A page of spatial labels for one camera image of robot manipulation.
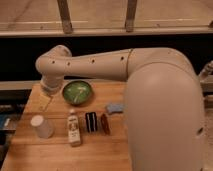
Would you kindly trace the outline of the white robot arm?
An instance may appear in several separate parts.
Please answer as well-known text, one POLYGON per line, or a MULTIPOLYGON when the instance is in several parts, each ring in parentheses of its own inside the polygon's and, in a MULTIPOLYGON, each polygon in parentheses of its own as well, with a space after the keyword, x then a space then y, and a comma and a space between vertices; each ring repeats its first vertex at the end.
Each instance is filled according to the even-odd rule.
POLYGON ((41 87, 60 90, 78 76, 126 83, 124 117, 133 171, 202 171, 204 100, 185 55, 172 48, 136 48, 73 57, 56 46, 36 60, 41 87))

